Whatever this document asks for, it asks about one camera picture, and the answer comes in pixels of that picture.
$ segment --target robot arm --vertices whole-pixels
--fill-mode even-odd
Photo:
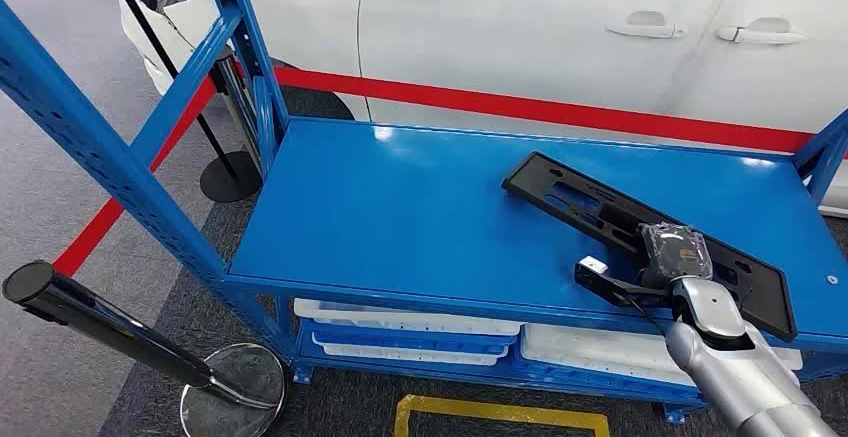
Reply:
[[[734,435],[836,437],[795,374],[712,280],[703,236],[667,223],[642,224],[640,232],[649,265],[637,284],[606,275],[606,265],[592,257],[577,264],[575,280],[613,305],[670,307],[668,352]]]
[[[683,277],[672,295],[686,310],[666,332],[668,352],[734,435],[837,437],[724,286]]]

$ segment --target round metal base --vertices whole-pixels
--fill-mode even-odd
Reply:
[[[235,202],[255,194],[262,186],[262,177],[250,154],[244,150],[230,152],[227,160],[236,171],[238,179],[230,175],[221,159],[215,159],[203,169],[200,176],[203,195],[215,202]]]
[[[256,344],[225,347],[206,363],[237,389],[266,402],[279,402],[275,409],[261,410],[227,402],[194,387],[186,386],[180,400],[180,421],[189,437],[259,437],[283,407],[286,379],[277,357]]]

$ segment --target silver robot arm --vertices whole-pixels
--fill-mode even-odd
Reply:
[[[728,290],[698,277],[671,282],[687,309],[666,332],[674,362],[739,437],[838,437]]]

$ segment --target white storage bin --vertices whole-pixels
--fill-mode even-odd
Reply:
[[[774,351],[790,369],[802,367],[800,351]],[[665,339],[659,335],[527,324],[521,337],[521,356],[550,364],[695,385],[668,355]]]
[[[438,362],[443,364],[466,365],[495,365],[500,357],[507,354],[504,349],[501,355],[468,354],[464,352],[442,352],[438,350],[401,349],[392,347],[373,347],[369,345],[352,345],[320,342],[312,335],[312,342],[320,345],[327,355],[343,357],[365,357],[369,359],[413,360],[416,362]]]
[[[522,325],[521,322],[508,320],[428,314],[306,299],[294,300],[294,313],[322,324],[454,334],[518,335]]]

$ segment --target stanchion post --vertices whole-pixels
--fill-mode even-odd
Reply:
[[[264,347],[237,344],[200,360],[44,261],[12,272],[3,296],[186,384],[181,419],[189,436],[256,437],[282,407],[284,373]]]

